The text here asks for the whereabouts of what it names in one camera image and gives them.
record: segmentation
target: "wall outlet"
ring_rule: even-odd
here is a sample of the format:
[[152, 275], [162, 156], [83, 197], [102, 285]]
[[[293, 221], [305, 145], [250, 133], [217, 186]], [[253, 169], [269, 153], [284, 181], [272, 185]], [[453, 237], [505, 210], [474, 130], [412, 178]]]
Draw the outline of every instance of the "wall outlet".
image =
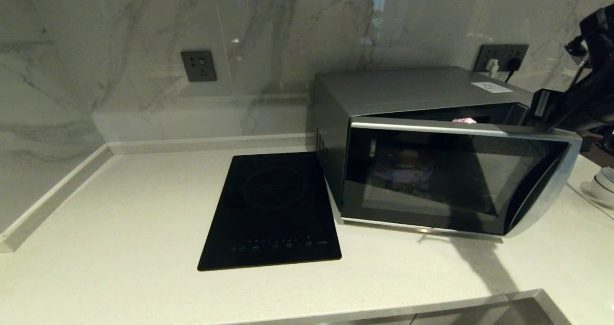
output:
[[528, 50], [529, 45], [506, 45], [505, 51], [503, 52], [503, 58], [499, 59], [499, 71], [509, 71], [509, 61], [513, 58], [519, 58], [520, 64], [522, 65], [522, 61], [524, 60], [524, 56], [527, 55]]
[[217, 80], [211, 52], [204, 50], [181, 52], [190, 82], [214, 82]]
[[501, 59], [504, 56], [505, 45], [482, 45], [480, 48], [480, 53], [478, 54], [478, 59], [475, 61], [475, 65], [473, 66], [474, 72], [488, 72], [486, 69], [486, 65], [491, 59], [499, 60], [499, 71], [501, 67]]
[[509, 61], [513, 58], [519, 58], [520, 63], [527, 55], [529, 45], [482, 45], [478, 59], [473, 66], [474, 72], [488, 72], [486, 65], [491, 59], [498, 59], [498, 71], [509, 71]]

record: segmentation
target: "microwave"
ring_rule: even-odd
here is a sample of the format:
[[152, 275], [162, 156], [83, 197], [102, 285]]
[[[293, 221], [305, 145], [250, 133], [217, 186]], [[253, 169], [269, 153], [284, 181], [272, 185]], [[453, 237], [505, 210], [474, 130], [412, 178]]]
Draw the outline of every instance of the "microwave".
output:
[[458, 67], [318, 74], [311, 95], [344, 222], [513, 237], [551, 206], [581, 146], [522, 126], [531, 93]]

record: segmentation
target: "induction cooktop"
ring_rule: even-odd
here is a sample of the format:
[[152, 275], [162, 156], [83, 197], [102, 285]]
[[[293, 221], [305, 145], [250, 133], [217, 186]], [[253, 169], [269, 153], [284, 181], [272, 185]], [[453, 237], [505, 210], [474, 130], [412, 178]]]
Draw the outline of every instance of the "induction cooktop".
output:
[[233, 157], [199, 271], [341, 257], [315, 152]]

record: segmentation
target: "kitchen counter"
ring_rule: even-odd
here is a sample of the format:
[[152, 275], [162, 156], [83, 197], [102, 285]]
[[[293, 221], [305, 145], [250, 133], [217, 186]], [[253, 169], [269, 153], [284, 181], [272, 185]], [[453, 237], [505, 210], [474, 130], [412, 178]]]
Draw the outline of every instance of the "kitchen counter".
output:
[[[0, 255], [2, 322], [205, 325], [416, 313], [543, 289], [573, 324], [614, 324], [614, 220], [569, 187], [537, 224], [502, 244], [337, 224], [341, 260], [198, 272], [232, 156], [304, 150], [112, 157], [16, 253]], [[598, 169], [581, 157], [570, 183]]]

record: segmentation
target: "sticker on microwave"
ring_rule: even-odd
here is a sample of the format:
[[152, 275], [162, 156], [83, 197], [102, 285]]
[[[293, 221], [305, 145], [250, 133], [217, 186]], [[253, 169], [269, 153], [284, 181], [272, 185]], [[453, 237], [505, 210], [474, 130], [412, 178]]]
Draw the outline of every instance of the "sticker on microwave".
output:
[[501, 85], [497, 85], [491, 82], [474, 82], [472, 84], [478, 88], [482, 88], [485, 91], [490, 91], [492, 93], [514, 92], [512, 89], [507, 89], [506, 87], [502, 87]]

